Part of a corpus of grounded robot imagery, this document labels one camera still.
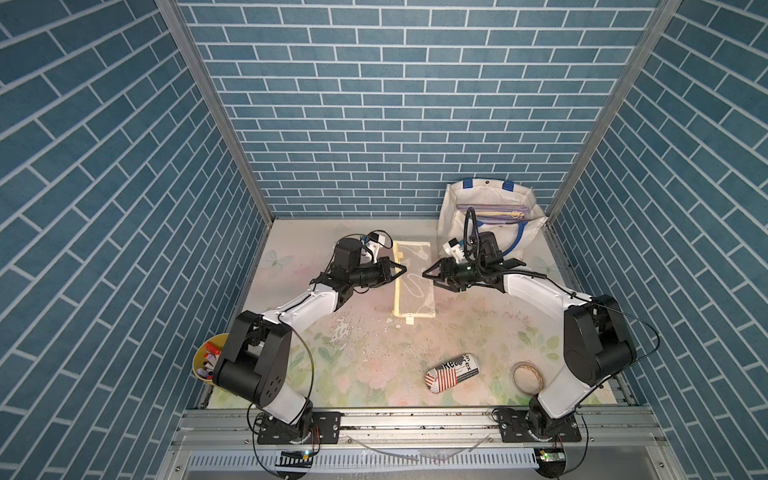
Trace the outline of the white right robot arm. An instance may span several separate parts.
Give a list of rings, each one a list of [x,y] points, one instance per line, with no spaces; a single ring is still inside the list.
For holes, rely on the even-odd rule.
[[[562,328],[565,366],[530,401],[530,419],[554,421],[572,414],[603,382],[637,360],[628,322],[614,298],[587,298],[521,260],[506,259],[491,232],[466,234],[447,247],[448,255],[423,271],[423,278],[452,292],[497,290],[536,307]]]

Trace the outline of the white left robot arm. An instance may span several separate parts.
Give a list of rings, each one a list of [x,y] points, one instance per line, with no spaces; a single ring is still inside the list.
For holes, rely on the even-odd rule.
[[[240,313],[218,355],[213,384],[303,436],[311,424],[312,402],[286,385],[292,340],[340,310],[353,294],[403,276],[404,265],[379,255],[393,246],[392,237],[383,230],[347,235],[335,243],[326,268],[305,292],[272,310]]]

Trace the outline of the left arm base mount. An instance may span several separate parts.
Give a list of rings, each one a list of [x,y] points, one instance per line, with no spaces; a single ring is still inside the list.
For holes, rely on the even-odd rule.
[[[254,421],[260,445],[337,444],[342,414],[338,411],[307,411],[295,425],[266,413]]]

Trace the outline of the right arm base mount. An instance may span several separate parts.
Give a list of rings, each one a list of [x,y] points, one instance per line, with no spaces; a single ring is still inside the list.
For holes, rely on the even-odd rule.
[[[503,443],[578,443],[582,435],[573,413],[552,419],[544,411],[495,408],[491,418],[496,422]]]

